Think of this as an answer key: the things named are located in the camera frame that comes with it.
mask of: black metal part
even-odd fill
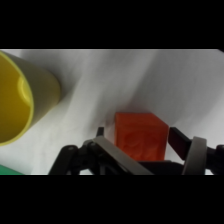
[[[168,142],[178,156],[185,160],[191,146],[191,140],[177,128],[170,128]]]
[[[184,168],[183,165],[171,161],[139,163],[156,175],[181,175]]]
[[[215,175],[224,175],[224,146],[217,146],[216,150],[208,148],[206,168]]]
[[[123,151],[107,141],[104,128],[97,137],[76,146],[64,147],[58,155],[49,175],[79,175],[89,169],[94,175],[203,175],[205,168],[216,175],[224,175],[224,145],[216,150],[207,147],[206,140],[191,141],[177,128],[170,128],[168,142],[185,165],[171,161],[136,162]]]
[[[66,175],[70,171],[72,160],[78,152],[78,148],[74,145],[62,148],[49,175]]]
[[[104,136],[104,128],[103,127],[98,128],[96,137],[98,137],[98,136]]]

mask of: yellow cup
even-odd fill
[[[51,73],[0,51],[0,146],[20,138],[59,99]]]

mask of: white surface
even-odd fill
[[[224,54],[218,50],[3,49],[54,73],[60,104],[17,142],[0,148],[0,164],[47,174],[61,147],[81,146],[116,112],[153,112],[188,137],[224,143]],[[180,161],[167,148],[166,158]]]

